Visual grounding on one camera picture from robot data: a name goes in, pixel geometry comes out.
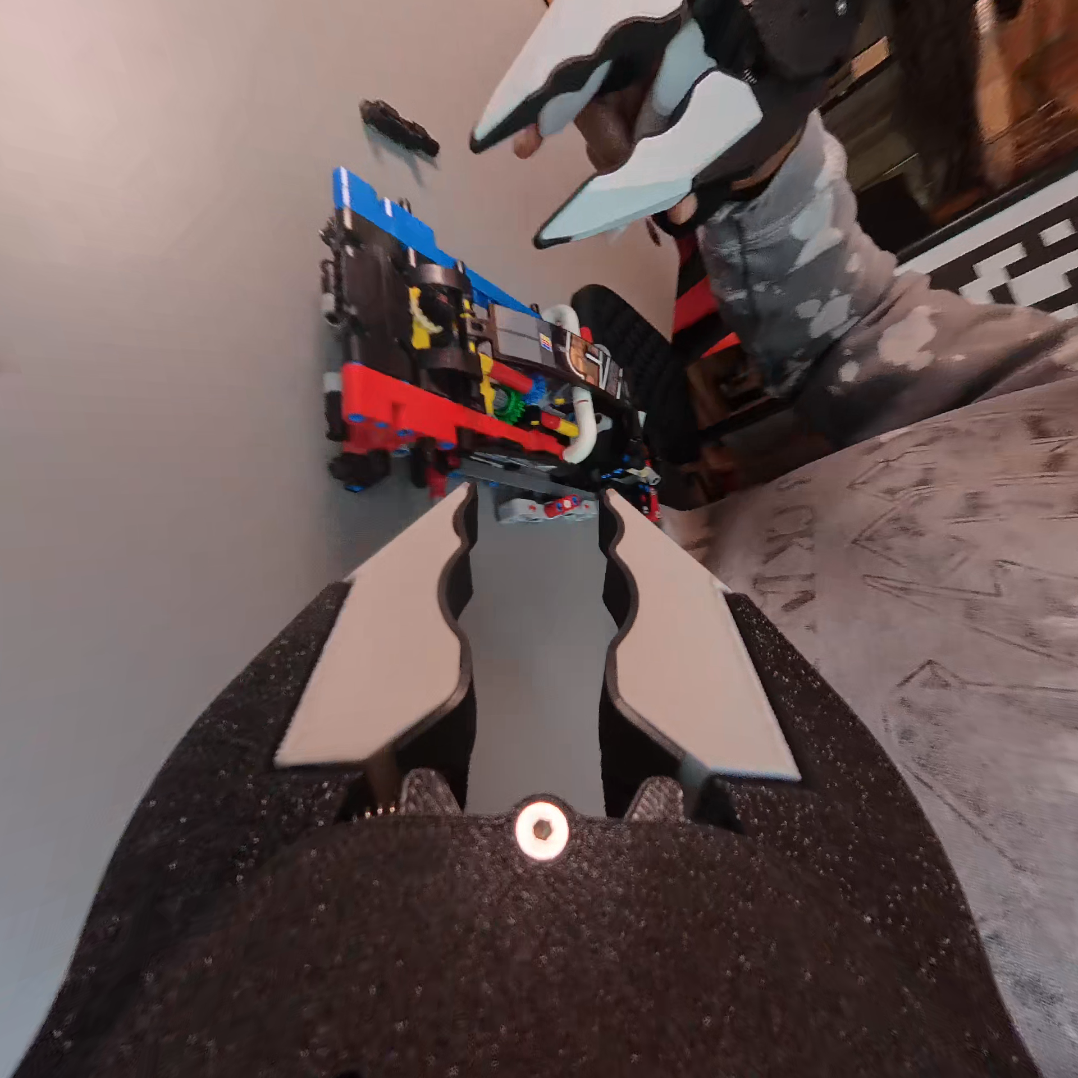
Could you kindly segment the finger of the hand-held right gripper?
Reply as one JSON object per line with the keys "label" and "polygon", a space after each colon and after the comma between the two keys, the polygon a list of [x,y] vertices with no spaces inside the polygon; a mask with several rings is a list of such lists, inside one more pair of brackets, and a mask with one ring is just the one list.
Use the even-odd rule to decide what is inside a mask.
{"label": "finger of the hand-held right gripper", "polygon": [[666,211],[762,124],[762,60],[750,20],[687,20],[665,47],[625,161],[596,172],[533,236],[538,249]]}
{"label": "finger of the hand-held right gripper", "polygon": [[471,151],[530,127],[559,133],[594,98],[652,74],[686,19],[679,1],[551,2],[474,124]]}

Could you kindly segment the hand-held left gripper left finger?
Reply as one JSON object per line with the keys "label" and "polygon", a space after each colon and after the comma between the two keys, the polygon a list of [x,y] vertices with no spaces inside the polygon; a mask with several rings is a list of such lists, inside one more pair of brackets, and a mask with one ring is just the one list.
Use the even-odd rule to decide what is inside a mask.
{"label": "hand-held left gripper left finger", "polygon": [[355,769],[374,806],[432,770],[465,806],[476,689],[459,618],[475,544],[476,486],[464,482],[346,578],[275,768]]}

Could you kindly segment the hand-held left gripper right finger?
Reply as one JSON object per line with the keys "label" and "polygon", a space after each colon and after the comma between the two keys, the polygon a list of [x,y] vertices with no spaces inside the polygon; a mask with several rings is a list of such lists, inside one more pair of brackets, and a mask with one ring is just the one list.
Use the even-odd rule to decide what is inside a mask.
{"label": "hand-held left gripper right finger", "polygon": [[624,817],[667,778],[689,818],[735,821],[724,784],[796,787],[802,771],[736,622],[731,593],[639,508],[600,499],[602,602],[616,634],[602,673],[602,794]]}

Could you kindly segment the black angled brick connector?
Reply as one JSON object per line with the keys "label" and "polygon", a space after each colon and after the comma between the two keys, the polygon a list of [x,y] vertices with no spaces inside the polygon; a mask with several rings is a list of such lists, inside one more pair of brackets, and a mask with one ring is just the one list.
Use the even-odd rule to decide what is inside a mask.
{"label": "black angled brick connector", "polygon": [[363,124],[391,144],[412,155],[433,161],[440,154],[440,142],[427,128],[411,118],[401,115],[390,103],[381,99],[359,102]]}

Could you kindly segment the toy brick car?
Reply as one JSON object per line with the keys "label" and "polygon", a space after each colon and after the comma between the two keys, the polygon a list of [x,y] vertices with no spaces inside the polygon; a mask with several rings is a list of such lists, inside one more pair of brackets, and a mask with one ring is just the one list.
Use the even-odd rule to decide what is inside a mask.
{"label": "toy brick car", "polygon": [[438,247],[436,233],[345,167],[320,231],[331,475],[362,492],[405,458],[438,500],[492,489],[500,524],[595,519],[605,490],[660,523],[661,476],[624,370],[570,305],[526,306]]}

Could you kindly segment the person's right forearm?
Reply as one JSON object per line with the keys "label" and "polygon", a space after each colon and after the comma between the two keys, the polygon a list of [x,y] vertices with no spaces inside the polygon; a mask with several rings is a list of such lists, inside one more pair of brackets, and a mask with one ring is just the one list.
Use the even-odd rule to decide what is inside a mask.
{"label": "person's right forearm", "polygon": [[1076,321],[898,273],[857,221],[846,164],[813,112],[761,192],[695,231],[711,293],[768,393],[844,450],[1076,377]]}

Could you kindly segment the grey desk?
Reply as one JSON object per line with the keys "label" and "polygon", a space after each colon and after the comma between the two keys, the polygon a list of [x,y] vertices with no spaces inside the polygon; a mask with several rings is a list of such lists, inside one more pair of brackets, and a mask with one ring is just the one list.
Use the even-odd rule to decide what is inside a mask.
{"label": "grey desk", "polygon": [[[541,2],[2,2],[2,1076],[201,713],[427,499],[327,471],[318,231],[345,166],[541,306],[671,327],[641,224],[550,251],[590,172],[468,134]],[[381,99],[440,142],[363,124]]]}

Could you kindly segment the person's right hand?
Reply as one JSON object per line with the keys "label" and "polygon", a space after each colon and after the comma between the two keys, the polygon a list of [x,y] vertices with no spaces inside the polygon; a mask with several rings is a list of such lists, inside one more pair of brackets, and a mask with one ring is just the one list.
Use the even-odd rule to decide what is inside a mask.
{"label": "person's right hand", "polygon": [[665,119],[652,100],[650,81],[595,97],[573,118],[594,172],[620,168],[641,138],[661,130]]}

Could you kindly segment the black rubber tire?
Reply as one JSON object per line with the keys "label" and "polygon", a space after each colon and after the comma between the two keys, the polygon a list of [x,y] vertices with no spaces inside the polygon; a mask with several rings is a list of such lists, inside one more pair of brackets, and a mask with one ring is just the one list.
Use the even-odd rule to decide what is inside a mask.
{"label": "black rubber tire", "polygon": [[605,347],[627,379],[628,399],[642,413],[642,436],[669,465],[700,458],[697,419],[685,363],[671,343],[612,289],[588,285],[570,300],[581,328]]}

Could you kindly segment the person's grey printed sweatshirt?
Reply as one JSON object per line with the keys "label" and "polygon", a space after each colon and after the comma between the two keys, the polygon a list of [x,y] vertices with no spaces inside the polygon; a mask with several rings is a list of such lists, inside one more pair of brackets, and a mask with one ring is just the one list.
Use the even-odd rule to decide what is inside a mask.
{"label": "person's grey printed sweatshirt", "polygon": [[1031,1055],[1076,1076],[1076,381],[664,516],[899,765]]}

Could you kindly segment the black white marker board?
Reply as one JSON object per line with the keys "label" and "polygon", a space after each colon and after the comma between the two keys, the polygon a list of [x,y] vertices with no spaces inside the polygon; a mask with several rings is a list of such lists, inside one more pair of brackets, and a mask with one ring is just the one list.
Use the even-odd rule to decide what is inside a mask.
{"label": "black white marker board", "polygon": [[1077,315],[1077,155],[1018,182],[897,255],[895,274],[977,304]]}

